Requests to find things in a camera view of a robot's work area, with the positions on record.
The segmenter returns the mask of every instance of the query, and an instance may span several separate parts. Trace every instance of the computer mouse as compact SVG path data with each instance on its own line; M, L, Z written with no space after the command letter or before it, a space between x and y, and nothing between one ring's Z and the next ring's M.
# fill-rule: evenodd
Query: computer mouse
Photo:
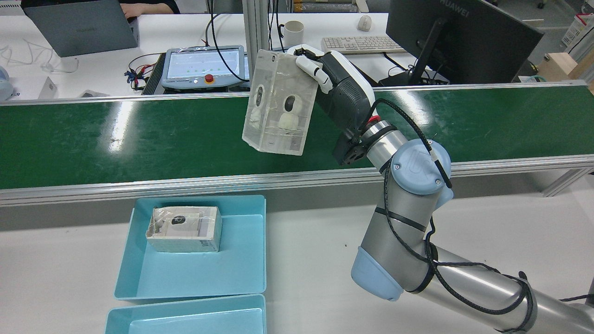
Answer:
M8 79L10 79L8 72L0 66L0 101L7 100L14 91L14 88Z
M360 31L369 31L371 29L371 17L369 17L369 15L363 15L359 19L359 24L357 24L357 29Z

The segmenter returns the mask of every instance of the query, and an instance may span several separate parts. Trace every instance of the keyboard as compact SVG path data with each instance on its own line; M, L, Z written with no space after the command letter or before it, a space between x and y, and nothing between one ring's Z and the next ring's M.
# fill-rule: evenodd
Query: keyboard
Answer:
M324 37L324 51L336 50L344 55L406 52L388 36Z

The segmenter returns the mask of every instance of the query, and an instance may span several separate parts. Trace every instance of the white tabletop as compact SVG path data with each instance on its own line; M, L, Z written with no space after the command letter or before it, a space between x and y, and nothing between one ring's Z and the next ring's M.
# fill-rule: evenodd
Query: white tabletop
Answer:
M582 179L550 198L454 199L436 211L432 241L510 275L523 270L534 289L553 297L585 294L594 266L593 186ZM389 302L353 282L350 268L380 182L263 194L268 333L494 333L419 296L404 293ZM76 213L39 219L59 226L58 217L68 214ZM104 220L109 223L0 232L0 333L100 334L108 311L129 305L113 297L128 224L111 211Z
M279 22L299 20L303 22L304 42L315 48L321 48L323 37L340 36L377 36L385 34L387 14L370 14L372 27L369 32L356 29L361 14L279 14ZM42 65L50 59L50 52L32 46L33 59L29 44L34 43L49 48L46 39L37 27L26 16L2 17L0 20L0 65L11 77L49 76L58 87L56 98L73 98L80 96L85 90L104 93L109 96L138 95L126 82L124 72L128 63L134 58L147 53L166 52L171 48L203 46L204 29L210 20L207 14L183 15L143 15L139 19L140 46L134 49L107 51L60 59L55 53L50 63L54 68L73 70L76 58L78 69L73 73L50 73L42 69ZM216 19L216 36L219 45L244 45L245 33L243 15L222 14ZM280 46L276 29L273 29L274 47ZM405 54L394 54L393 58L407 66L414 62L414 57ZM374 80L387 76L393 64L381 55L358 55L348 58L365 71ZM135 65L150 64L156 56L148 56L133 63Z

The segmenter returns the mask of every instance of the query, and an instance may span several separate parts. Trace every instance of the light blue bin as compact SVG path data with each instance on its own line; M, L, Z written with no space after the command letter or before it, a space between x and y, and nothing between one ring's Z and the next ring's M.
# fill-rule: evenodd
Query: light blue bin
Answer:
M217 206L215 253L160 253L146 240L154 207ZM264 196L140 198L136 201L113 295L119 300L259 294L266 290Z
M260 294L114 308L105 334L266 334Z

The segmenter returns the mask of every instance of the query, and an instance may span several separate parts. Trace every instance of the white mug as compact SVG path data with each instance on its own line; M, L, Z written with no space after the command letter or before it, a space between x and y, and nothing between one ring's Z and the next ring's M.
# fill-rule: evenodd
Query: white mug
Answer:
M285 47L285 49L303 44L303 23L299 21L287 21L287 23L281 24L280 26L284 27L282 38L283 47Z

